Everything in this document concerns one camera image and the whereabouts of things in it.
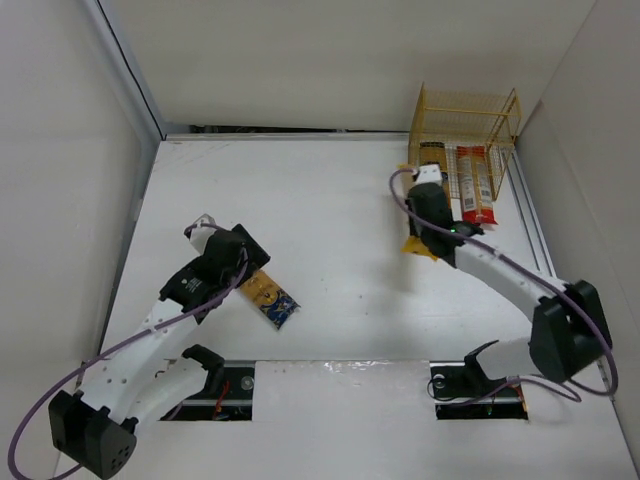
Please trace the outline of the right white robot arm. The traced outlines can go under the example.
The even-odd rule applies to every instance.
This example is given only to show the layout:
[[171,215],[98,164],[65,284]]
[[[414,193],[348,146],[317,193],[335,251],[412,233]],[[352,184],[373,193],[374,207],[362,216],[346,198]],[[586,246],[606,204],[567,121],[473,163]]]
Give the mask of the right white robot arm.
[[600,359],[618,380],[612,339],[597,289],[528,269],[493,244],[488,231],[456,221],[437,183],[412,186],[400,206],[410,230],[439,260],[483,282],[529,321],[526,336],[493,339],[472,351],[469,369],[482,380],[539,375],[564,383]]

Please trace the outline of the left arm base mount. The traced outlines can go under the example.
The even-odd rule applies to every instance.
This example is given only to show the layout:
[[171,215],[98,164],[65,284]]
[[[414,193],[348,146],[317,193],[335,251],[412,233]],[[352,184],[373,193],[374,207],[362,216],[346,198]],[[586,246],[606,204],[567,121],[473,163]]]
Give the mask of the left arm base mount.
[[226,361],[221,375],[209,374],[203,389],[181,401],[162,421],[251,421],[255,391],[253,361]]

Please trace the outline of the red white spaghetti bag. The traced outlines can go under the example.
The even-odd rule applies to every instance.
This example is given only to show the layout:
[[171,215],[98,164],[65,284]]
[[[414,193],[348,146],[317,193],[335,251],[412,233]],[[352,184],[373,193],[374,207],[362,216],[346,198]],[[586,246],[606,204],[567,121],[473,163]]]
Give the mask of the red white spaghetti bag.
[[476,225],[497,225],[484,147],[458,146],[456,169],[463,220]]

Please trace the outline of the yellow spaghetti bag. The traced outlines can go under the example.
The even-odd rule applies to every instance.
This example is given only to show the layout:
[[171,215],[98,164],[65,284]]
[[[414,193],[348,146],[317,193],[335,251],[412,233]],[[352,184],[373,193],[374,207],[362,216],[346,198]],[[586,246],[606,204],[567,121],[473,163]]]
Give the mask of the yellow spaghetti bag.
[[[415,178],[417,175],[417,170],[415,167],[411,167],[408,164],[399,164],[397,166],[397,169],[401,170],[401,174],[399,175],[399,178],[400,178],[400,184],[401,184],[401,190],[402,190],[402,199],[406,200],[408,197],[408,192],[410,188],[416,184]],[[422,243],[420,238],[415,233],[415,228],[413,227],[412,219],[409,219],[408,225],[409,225],[409,234],[401,251],[406,254],[414,254],[414,255],[424,256],[432,260],[436,260],[437,257]]]

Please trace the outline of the dark blue spaghetti bag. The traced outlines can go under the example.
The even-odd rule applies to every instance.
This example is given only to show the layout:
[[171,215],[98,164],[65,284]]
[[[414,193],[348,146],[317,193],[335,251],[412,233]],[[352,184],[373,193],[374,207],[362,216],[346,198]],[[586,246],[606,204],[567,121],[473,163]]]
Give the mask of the dark blue spaghetti bag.
[[442,187],[447,196],[449,207],[451,209],[451,195],[449,186],[449,168],[446,157],[445,144],[443,142],[422,142],[419,147],[419,166],[437,163],[443,176]]

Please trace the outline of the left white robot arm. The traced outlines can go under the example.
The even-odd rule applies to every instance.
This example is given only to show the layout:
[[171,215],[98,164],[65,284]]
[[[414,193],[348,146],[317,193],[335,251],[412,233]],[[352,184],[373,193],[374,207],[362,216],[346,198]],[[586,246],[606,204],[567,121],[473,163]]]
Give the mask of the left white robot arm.
[[136,332],[91,361],[95,374],[48,404],[54,447],[100,479],[131,458],[140,432],[219,379],[223,358],[190,335],[269,260],[240,224],[202,216],[185,230],[196,257],[173,274]]

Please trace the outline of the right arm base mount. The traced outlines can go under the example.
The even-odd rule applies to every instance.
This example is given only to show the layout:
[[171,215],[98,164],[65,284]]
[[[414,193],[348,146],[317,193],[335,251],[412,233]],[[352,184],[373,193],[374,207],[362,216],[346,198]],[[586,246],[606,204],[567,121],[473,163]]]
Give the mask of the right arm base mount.
[[504,387],[505,382],[505,378],[488,379],[464,361],[431,362],[427,393],[441,421],[527,420],[521,388]]

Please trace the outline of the orange blue pasta bag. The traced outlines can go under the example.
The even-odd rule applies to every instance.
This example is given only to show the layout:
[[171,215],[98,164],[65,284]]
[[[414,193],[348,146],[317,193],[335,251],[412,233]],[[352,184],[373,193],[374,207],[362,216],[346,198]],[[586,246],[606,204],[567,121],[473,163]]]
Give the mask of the orange blue pasta bag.
[[263,270],[256,271],[239,290],[276,330],[280,330],[300,308],[299,303]]

